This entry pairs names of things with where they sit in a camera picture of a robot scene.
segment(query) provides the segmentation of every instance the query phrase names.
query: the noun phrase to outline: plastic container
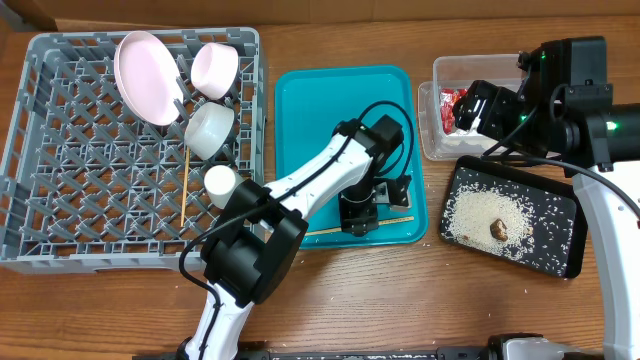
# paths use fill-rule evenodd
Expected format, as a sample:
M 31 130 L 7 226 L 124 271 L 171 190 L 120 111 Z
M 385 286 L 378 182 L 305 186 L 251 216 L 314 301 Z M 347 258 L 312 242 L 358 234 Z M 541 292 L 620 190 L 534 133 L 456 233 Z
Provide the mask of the plastic container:
M 186 243 L 218 214 L 204 188 L 205 172 L 225 164 L 264 182 L 268 67 L 258 33 L 150 32 L 176 61 L 185 99 L 174 102 L 180 116 L 164 127 L 136 117 L 115 87 L 116 46 L 128 32 L 53 33 L 31 40 L 0 167 L 0 265 L 45 274 L 177 270 Z M 184 132 L 190 115 L 209 101 L 189 74 L 194 56 L 212 41 L 233 46 L 240 56 L 238 93 L 218 101 L 234 110 L 238 136 L 224 158 L 192 154 L 182 227 Z M 198 249 L 185 265 L 201 268 Z
M 475 80 L 486 80 L 517 91 L 523 72 L 516 67 L 518 55 L 445 56 L 433 63 L 433 81 L 418 88 L 420 139 L 429 160 L 455 160 L 481 155 L 496 143 L 475 131 L 444 132 L 440 114 L 442 89 L 467 89 Z
M 275 89 L 276 178 L 287 176 L 322 151 L 329 144 L 333 130 L 340 121 L 358 117 L 367 106 L 379 100 L 399 104 L 414 118 L 411 81 L 407 73 L 398 67 L 330 68 L 284 74 Z M 363 122 L 372 125 L 383 115 L 390 116 L 402 125 L 407 142 L 407 121 L 392 106 L 372 109 Z M 407 168 L 407 173 L 412 176 L 409 184 L 412 207 L 407 212 L 397 212 L 389 206 L 378 206 L 380 221 L 407 216 L 413 216 L 414 220 L 381 226 L 362 237 L 344 232 L 305 236 L 301 249 L 406 244 L 421 239 L 427 231 L 429 217 L 417 142 L 418 134 L 414 133 L 414 147 L 409 154 L 411 160 Z M 400 152 L 400 149 L 396 150 L 391 155 L 391 161 Z M 405 152 L 402 160 L 385 177 L 400 176 L 405 156 L 409 155 Z M 336 196 L 309 219 L 308 232 L 340 227 L 339 214 Z

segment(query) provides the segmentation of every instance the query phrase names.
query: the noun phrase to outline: wooden chopstick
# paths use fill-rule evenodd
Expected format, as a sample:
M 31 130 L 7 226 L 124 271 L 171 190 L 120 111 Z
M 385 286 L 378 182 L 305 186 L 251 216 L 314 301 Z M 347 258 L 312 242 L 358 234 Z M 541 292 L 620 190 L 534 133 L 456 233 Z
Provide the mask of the wooden chopstick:
M 414 219 L 415 218 L 413 216 L 406 216 L 403 218 L 382 220 L 378 222 L 378 226 L 397 224 L 401 222 L 409 222 L 409 221 L 413 221 Z M 324 230 L 318 230 L 318 231 L 310 231 L 306 233 L 304 236 L 332 234 L 340 231 L 342 231 L 342 229 L 338 227 L 338 228 L 324 229 Z
M 187 208 L 187 185 L 189 184 L 189 158 L 191 158 L 191 149 L 185 146 L 185 165 L 184 165 L 184 181 L 182 184 L 182 216 L 180 217 L 180 227 L 184 227 L 184 215 Z

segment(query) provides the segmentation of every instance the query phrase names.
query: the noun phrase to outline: black tray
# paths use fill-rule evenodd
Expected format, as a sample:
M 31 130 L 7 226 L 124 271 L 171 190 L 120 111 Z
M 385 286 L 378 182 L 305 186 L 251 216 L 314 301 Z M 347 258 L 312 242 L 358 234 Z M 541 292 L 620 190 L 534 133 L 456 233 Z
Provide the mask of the black tray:
M 540 216 L 545 216 L 544 221 L 537 221 L 532 224 L 532 237 L 534 238 L 534 245 L 531 246 L 532 253 L 525 253 L 522 258 L 514 261 L 506 256 L 498 256 L 469 246 L 465 244 L 463 239 L 455 239 L 451 232 L 447 230 L 449 227 L 449 219 L 445 216 L 447 206 L 455 204 L 455 193 L 460 186 L 474 183 L 486 184 L 486 189 L 498 187 L 500 192 L 507 196 L 512 194 L 514 196 L 528 196 L 530 198 L 529 201 L 534 204 L 532 210 L 534 218 L 539 219 Z M 485 162 L 473 156 L 463 156 L 456 163 L 447 192 L 449 195 L 443 204 L 440 222 L 440 237 L 445 242 L 479 251 L 556 277 L 575 278 L 580 274 L 587 238 L 587 222 L 571 185 L 508 166 Z M 558 207 L 555 214 L 547 212 L 550 197 L 553 197 L 551 198 L 553 206 Z M 566 224 L 570 224 L 567 219 L 573 221 L 572 231 L 567 230 L 568 226 Z M 555 224 L 562 223 L 563 225 L 554 228 L 555 225 L 550 225 L 552 222 Z M 554 241 L 549 241 L 551 236 L 553 236 Z M 550 265 L 545 268 L 545 264 L 549 264 L 550 261 L 553 261 L 553 266 Z

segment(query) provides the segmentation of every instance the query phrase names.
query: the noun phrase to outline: clear plastic container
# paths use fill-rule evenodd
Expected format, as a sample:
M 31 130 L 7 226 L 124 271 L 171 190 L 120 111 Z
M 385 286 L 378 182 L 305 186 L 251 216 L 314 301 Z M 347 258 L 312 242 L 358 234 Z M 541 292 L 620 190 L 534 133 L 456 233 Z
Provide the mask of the clear plastic container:
M 446 134 L 440 114 L 442 89 L 467 89 L 475 80 L 486 80 L 517 91 L 523 72 L 518 55 L 472 55 L 439 57 L 433 63 L 433 81 L 418 89 L 418 122 L 425 156 L 429 160 L 456 160 L 463 155 L 481 155 L 496 143 L 475 130 L 453 128 Z

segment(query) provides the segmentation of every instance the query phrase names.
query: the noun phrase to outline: white cup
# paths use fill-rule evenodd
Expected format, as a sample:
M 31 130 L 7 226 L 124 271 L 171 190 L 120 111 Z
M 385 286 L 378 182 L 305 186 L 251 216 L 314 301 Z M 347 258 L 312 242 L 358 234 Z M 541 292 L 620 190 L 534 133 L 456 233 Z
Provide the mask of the white cup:
M 228 166 L 216 165 L 204 175 L 204 188 L 213 205 L 224 209 L 231 194 L 244 181 L 244 178 Z
M 202 160 L 208 160 L 224 145 L 233 129 L 235 112 L 208 102 L 189 119 L 184 142 Z
M 220 99 L 233 85 L 238 66 L 238 51 L 234 47 L 208 43 L 193 60 L 191 83 L 209 99 Z

